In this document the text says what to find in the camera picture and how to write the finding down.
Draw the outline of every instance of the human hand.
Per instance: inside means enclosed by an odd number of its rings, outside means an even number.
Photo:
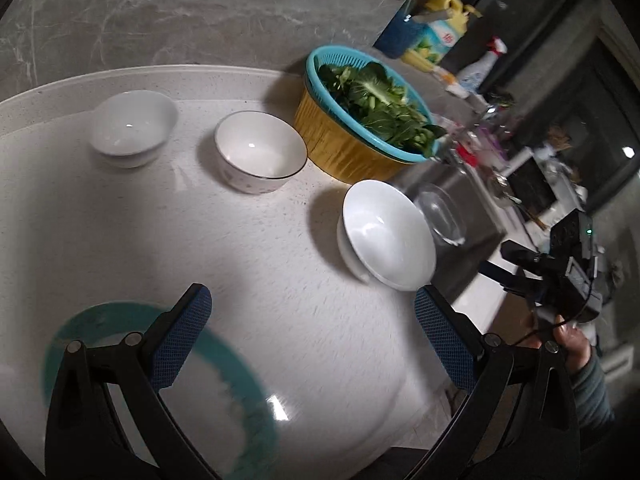
[[[558,314],[555,323],[558,324],[563,321],[564,318]],[[577,373],[589,362],[591,358],[591,343],[582,333],[582,330],[564,324],[554,329],[554,338],[567,351],[565,364],[569,375]],[[522,345],[529,348],[540,348],[542,341],[537,335],[533,335],[525,339]]]

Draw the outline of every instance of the kitchen counter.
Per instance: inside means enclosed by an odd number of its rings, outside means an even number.
[[[139,88],[176,99],[180,120],[158,160],[109,168],[87,147],[87,111]],[[447,377],[415,321],[413,295],[364,285],[340,259],[335,227],[348,186],[309,161],[280,190],[244,195],[212,167],[223,117],[254,109],[291,122],[301,89],[299,78],[265,70],[155,66],[0,103],[0,418],[40,468],[46,363],[64,346],[61,327],[110,301],[167,308],[192,282],[214,297],[207,330],[270,407],[282,406],[270,421],[273,442],[260,447],[277,450],[274,478],[348,478],[438,402]],[[497,214],[522,242],[513,218]],[[492,261],[512,268],[498,253]],[[478,276],[454,308],[484,331],[503,295]],[[250,414],[225,381],[193,353],[163,398],[214,467],[249,478],[238,464],[255,440],[241,429]]]

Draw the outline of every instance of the bottle label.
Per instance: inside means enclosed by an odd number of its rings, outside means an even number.
[[[438,64],[459,38],[446,20],[439,20],[424,27],[424,33],[414,50],[424,59]]]

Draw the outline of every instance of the blue container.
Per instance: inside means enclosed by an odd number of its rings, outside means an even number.
[[[407,87],[409,99],[417,104],[417,108],[420,113],[427,117],[427,120],[433,124],[433,117],[431,116],[431,112],[427,108],[427,105],[418,95],[418,92],[416,92],[398,72],[392,70],[375,57],[348,46],[321,46],[309,54],[309,57],[306,59],[306,76],[310,82],[309,93],[311,94],[311,97],[332,119],[347,126],[348,131],[361,137],[367,144],[371,144],[380,152],[404,162],[415,163],[425,161],[426,159],[422,155],[405,152],[404,150],[400,150],[388,142],[385,142],[377,135],[367,130],[362,126],[362,124],[356,121],[356,119],[351,117],[334,100],[334,98],[331,97],[329,91],[326,89],[324,84],[322,84],[322,81],[320,81],[320,78],[318,77],[318,70],[316,69],[316,67],[326,63],[336,64],[338,66],[351,65],[356,68],[362,68],[371,61],[382,64],[385,67],[387,75],[393,79],[397,85]]]
[[[412,5],[413,0],[407,0],[373,44],[374,48],[391,59],[399,58],[417,45],[424,33],[425,25],[414,22],[409,15]]]

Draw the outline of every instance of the blue gripper pad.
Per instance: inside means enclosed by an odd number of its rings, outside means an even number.
[[[199,287],[151,356],[149,382],[156,392],[174,383],[211,315],[211,293],[206,286]]]
[[[415,295],[415,317],[424,335],[438,354],[451,381],[468,394],[476,386],[474,357],[442,313],[431,294],[423,287]]]

